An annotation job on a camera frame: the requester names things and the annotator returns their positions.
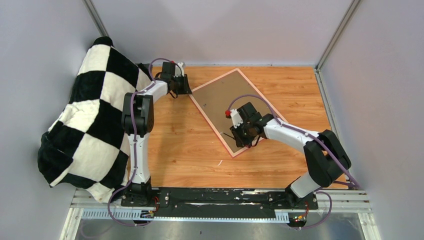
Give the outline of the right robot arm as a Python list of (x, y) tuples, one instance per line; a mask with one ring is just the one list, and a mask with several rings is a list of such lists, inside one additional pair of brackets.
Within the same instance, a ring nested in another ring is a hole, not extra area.
[(236, 146), (252, 148), (254, 139), (263, 138), (286, 144), (304, 154), (307, 172), (291, 182), (279, 200), (298, 209), (306, 197), (333, 184), (352, 166), (345, 149), (331, 130), (306, 130), (284, 122), (277, 115), (261, 115), (251, 102), (225, 111), (232, 121), (230, 131)]

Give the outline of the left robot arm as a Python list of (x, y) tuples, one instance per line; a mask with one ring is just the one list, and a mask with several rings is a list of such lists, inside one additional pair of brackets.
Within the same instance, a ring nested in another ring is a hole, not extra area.
[(184, 62), (162, 60), (161, 71), (151, 83), (134, 93), (126, 93), (121, 124), (130, 144), (130, 176), (122, 196), (123, 206), (149, 206), (153, 201), (148, 144), (153, 130), (154, 104), (166, 95), (176, 99), (190, 95), (192, 90), (185, 73)]

